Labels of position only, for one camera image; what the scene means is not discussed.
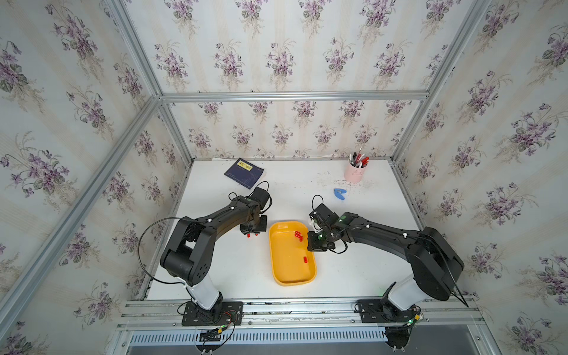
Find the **yellow plastic storage tray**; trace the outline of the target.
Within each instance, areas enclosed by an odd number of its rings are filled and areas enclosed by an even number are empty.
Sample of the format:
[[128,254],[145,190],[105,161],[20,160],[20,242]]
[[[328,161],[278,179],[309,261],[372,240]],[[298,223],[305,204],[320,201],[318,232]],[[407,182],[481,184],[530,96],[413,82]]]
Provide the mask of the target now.
[[[296,231],[302,233],[303,242],[294,236]],[[269,229],[272,274],[279,285],[303,285],[316,278],[315,256],[307,249],[308,232],[308,227],[298,221],[278,222]],[[309,262],[304,263],[303,257],[307,257]]]

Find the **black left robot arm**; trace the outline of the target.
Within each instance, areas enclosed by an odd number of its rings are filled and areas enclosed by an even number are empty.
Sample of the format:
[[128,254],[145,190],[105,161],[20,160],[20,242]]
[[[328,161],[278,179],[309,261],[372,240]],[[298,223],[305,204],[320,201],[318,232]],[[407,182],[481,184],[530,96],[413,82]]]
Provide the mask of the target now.
[[249,195],[238,195],[227,206],[206,216],[196,219],[163,217],[151,223],[144,231],[149,232],[165,221],[177,222],[160,257],[161,268],[176,280],[163,281],[146,270],[141,259],[143,236],[139,237],[136,249],[140,268],[154,282],[183,285],[199,311],[218,313],[223,296],[209,277],[215,244],[235,227],[239,227],[244,235],[265,232],[268,220],[266,212],[272,204],[269,189],[257,185]]

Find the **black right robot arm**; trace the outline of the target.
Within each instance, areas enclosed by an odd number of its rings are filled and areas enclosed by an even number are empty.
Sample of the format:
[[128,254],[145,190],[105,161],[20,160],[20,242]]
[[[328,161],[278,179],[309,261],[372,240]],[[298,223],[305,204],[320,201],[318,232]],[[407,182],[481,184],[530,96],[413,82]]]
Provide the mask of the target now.
[[362,244],[396,255],[411,266],[412,275],[394,282],[383,296],[382,304],[388,310],[406,312],[427,298],[462,298],[458,280],[464,262],[438,230],[399,229],[352,212],[338,215],[324,203],[314,207],[309,218],[315,227],[308,233],[309,251],[336,253],[337,241],[345,247]]

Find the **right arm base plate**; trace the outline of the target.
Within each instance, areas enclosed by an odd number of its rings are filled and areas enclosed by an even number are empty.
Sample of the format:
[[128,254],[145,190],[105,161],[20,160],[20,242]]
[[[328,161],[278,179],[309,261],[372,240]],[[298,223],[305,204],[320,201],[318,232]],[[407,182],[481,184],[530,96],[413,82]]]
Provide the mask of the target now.
[[354,311],[363,323],[404,323],[414,324],[420,319],[422,310],[414,305],[406,311],[399,310],[388,300],[358,300]]

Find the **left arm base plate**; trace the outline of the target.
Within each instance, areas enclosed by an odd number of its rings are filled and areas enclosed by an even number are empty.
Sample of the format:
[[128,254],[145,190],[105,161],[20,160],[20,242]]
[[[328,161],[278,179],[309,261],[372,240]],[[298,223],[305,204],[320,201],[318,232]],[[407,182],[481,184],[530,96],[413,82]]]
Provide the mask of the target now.
[[205,310],[197,303],[188,301],[182,305],[183,311],[179,308],[178,313],[182,316],[182,326],[241,325],[243,306],[243,302],[222,301],[212,309]]

